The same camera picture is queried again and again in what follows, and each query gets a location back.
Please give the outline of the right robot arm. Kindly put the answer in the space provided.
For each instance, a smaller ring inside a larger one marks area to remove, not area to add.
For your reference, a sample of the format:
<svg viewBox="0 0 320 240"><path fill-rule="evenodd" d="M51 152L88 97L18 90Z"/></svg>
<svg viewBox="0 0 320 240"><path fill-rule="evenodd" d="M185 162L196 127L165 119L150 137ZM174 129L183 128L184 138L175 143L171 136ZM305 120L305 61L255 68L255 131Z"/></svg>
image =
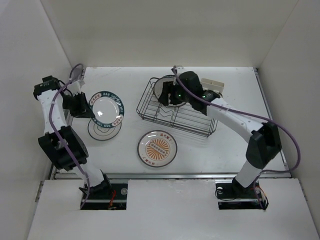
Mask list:
<svg viewBox="0 0 320 240"><path fill-rule="evenodd" d="M155 96L164 106L188 103L194 110L220 121L245 140L248 144L246 161L231 184L235 197L243 197L253 188L258 175L282 149L279 129L274 123L259 122L238 113L223 99L213 80L200 79L193 71L166 76L155 84Z"/></svg>

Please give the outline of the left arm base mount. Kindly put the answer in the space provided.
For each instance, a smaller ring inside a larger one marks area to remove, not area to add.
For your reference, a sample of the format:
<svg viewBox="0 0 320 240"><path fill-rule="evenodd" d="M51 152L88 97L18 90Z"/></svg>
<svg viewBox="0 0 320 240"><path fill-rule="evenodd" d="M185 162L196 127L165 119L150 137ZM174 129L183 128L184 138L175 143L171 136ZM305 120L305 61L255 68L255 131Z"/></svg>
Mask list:
<svg viewBox="0 0 320 240"><path fill-rule="evenodd" d="M111 183L103 189L90 190L88 196L86 184L79 189L82 192L81 210L122 211L127 209L127 183Z"/></svg>

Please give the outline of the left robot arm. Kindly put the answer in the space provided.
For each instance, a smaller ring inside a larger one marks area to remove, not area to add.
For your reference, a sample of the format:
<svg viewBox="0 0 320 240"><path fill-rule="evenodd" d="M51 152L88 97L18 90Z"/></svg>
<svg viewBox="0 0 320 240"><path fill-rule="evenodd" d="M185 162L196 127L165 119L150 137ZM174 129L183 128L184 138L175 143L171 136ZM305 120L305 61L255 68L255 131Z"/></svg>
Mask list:
<svg viewBox="0 0 320 240"><path fill-rule="evenodd" d="M38 138L38 143L58 170L74 173L85 181L85 187L80 188L85 195L104 199L113 190L110 180L93 166L84 142L65 117L65 111L82 119L91 119L94 114L83 92L64 92L69 85L76 86L77 82L61 85L60 80L51 75L35 85L33 95L41 104L44 118L44 134Z"/></svg>

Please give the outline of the green quatrefoil plate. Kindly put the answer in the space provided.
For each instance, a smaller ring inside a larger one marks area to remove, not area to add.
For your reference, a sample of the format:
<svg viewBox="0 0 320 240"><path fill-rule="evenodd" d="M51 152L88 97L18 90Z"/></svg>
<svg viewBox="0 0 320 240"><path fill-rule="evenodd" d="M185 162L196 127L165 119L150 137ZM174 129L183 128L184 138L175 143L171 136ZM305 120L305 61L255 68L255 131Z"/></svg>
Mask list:
<svg viewBox="0 0 320 240"><path fill-rule="evenodd" d="M121 130L122 124L116 127L105 128L95 124L92 120L87 125L87 131L91 138L97 141L108 141L114 138Z"/></svg>

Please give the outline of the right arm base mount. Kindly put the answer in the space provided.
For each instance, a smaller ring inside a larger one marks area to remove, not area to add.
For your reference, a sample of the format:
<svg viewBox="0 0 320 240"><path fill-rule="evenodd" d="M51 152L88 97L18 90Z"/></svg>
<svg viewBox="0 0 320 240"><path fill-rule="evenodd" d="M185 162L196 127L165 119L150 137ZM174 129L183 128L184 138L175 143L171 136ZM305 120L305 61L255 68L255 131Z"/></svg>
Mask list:
<svg viewBox="0 0 320 240"><path fill-rule="evenodd" d="M257 181L255 185L236 192L231 182L217 181L215 197L219 210L263 210L269 206L269 200Z"/></svg>

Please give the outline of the wire dish rack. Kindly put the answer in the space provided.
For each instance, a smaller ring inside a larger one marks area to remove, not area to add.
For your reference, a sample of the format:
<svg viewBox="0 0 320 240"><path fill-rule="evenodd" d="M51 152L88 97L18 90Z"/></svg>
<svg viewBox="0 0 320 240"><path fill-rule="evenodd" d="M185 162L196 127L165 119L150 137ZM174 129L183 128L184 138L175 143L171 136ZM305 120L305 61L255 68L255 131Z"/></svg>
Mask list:
<svg viewBox="0 0 320 240"><path fill-rule="evenodd" d="M188 103L181 107L167 107L159 103L153 94L153 86L158 79L149 79L136 107L143 120L204 137L216 131L218 121L194 110Z"/></svg>

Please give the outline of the orange sunburst plate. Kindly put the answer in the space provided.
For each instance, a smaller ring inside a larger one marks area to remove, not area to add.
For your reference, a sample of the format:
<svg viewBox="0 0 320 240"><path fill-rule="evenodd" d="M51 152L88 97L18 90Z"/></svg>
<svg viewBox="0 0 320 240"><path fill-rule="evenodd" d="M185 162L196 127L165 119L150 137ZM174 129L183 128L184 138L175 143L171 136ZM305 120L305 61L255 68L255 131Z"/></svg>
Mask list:
<svg viewBox="0 0 320 240"><path fill-rule="evenodd" d="M178 153L175 138L163 130L152 130L144 134L137 144L139 159L152 168L169 165Z"/></svg>
<svg viewBox="0 0 320 240"><path fill-rule="evenodd" d="M161 78L159 78L153 85L153 95L155 96L155 98L157 100L159 100L160 96L161 96L161 93L162 93L162 90L163 90L163 83L164 82L173 82L175 79L174 75L165 75ZM179 107L182 107L184 105L186 105L187 103L186 102L181 102L177 105L174 105L174 104L169 104L167 105L166 107L167 108L179 108Z"/></svg>

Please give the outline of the green rim lettered plate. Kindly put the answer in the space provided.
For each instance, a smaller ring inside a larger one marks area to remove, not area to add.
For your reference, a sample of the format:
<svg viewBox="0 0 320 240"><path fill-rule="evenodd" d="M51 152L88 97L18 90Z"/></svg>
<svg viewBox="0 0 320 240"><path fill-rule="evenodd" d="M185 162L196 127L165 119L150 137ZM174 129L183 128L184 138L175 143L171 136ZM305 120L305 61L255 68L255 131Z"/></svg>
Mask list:
<svg viewBox="0 0 320 240"><path fill-rule="evenodd" d="M120 125L125 116L122 100L113 92L99 91L89 100L88 105L94 114L93 122L105 129Z"/></svg>

